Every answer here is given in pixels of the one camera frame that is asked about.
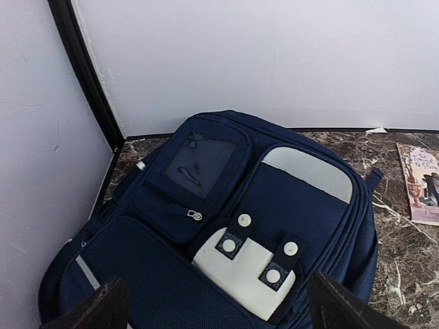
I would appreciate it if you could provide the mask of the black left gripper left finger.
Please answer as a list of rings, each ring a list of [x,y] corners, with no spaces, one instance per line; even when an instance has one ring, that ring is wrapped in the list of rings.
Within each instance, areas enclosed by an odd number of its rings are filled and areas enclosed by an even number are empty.
[[[120,278],[106,282],[73,310],[40,328],[128,328],[130,290]]]

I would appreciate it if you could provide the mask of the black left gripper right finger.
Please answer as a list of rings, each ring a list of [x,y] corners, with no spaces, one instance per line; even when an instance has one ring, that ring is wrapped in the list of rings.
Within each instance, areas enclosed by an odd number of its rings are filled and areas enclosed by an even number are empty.
[[[320,272],[313,273],[308,281],[308,299],[314,328],[404,329],[407,327],[369,307],[333,278]]]

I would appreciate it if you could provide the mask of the navy blue student backpack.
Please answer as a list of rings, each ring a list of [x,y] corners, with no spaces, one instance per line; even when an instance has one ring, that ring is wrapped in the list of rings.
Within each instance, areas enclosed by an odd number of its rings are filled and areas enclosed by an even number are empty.
[[[60,250],[40,284],[40,320],[120,278],[129,328],[310,328],[314,272],[370,299],[382,177],[258,117],[196,114]]]

